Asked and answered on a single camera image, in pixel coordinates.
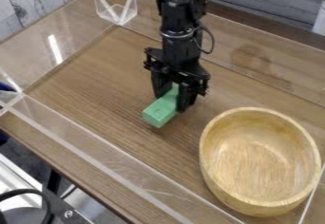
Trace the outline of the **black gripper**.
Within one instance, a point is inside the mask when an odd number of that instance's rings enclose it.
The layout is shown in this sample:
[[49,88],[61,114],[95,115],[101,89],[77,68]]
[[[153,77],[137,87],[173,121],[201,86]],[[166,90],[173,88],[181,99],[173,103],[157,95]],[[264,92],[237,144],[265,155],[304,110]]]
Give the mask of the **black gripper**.
[[194,105],[197,95],[205,96],[209,88],[210,72],[200,64],[202,33],[189,37],[162,38],[162,48],[145,49],[145,68],[152,71],[152,83],[156,97],[160,98],[180,85],[177,111],[185,112]]

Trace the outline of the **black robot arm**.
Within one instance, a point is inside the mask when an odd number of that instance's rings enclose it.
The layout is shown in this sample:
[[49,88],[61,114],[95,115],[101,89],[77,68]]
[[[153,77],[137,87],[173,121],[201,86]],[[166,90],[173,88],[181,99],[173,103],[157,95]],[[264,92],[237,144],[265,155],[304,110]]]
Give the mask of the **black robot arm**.
[[157,0],[157,5],[162,17],[162,48],[145,49],[144,67],[152,72],[157,98],[178,85],[177,111],[185,112],[197,96],[208,94],[212,78],[200,64],[201,54],[213,52],[202,48],[204,32],[212,33],[201,22],[206,0]]

